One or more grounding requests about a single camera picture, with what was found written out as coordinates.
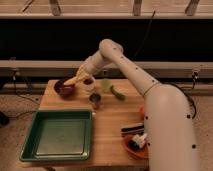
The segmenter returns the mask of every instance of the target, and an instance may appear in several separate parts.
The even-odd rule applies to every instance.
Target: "floor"
[[[20,150],[22,148],[28,126],[31,123],[32,111],[38,109],[41,95],[26,95],[35,101],[18,97],[16,95],[0,95],[0,111],[11,118],[10,123],[0,127],[0,171],[43,171],[42,168],[23,168],[19,162]],[[201,171],[213,170],[213,96],[193,96],[197,106],[197,116],[194,119],[195,131],[198,140]],[[69,168],[57,168],[58,171],[68,171]],[[76,168],[74,171],[109,170],[109,168]],[[113,167],[111,171],[142,171],[136,167]]]

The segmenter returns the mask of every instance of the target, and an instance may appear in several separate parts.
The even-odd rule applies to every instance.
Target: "green tray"
[[[91,134],[90,110],[37,111],[20,160],[86,160],[90,154]]]

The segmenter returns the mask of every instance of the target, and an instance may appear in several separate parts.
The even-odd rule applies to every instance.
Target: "dark background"
[[[110,38],[132,59],[150,20],[2,19],[0,59],[84,60]],[[213,61],[213,20],[153,20],[136,61]]]

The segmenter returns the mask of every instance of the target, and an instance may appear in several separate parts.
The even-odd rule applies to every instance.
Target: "bowl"
[[[58,95],[60,95],[62,98],[67,98],[70,95],[73,95],[75,92],[75,84],[64,85],[64,82],[67,80],[68,80],[68,78],[58,80],[54,85],[55,92]]]

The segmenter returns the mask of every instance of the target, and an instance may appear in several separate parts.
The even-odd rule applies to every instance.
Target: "wooden table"
[[[76,93],[66,100],[60,98],[54,91],[56,80],[50,80],[43,95],[40,110],[54,109],[92,109],[89,102],[89,92],[83,89],[81,83],[76,85]],[[27,163],[25,166],[39,167],[93,167],[93,166],[140,166],[146,168],[148,161],[134,159],[125,151],[121,141],[121,127],[141,121],[139,109],[143,105],[143,98],[126,79],[111,80],[115,89],[125,94],[125,101],[119,101],[111,93],[104,93],[100,87],[100,80],[96,80],[96,90],[101,94],[100,109],[93,117],[93,139],[91,155],[86,161],[69,161],[54,163]]]

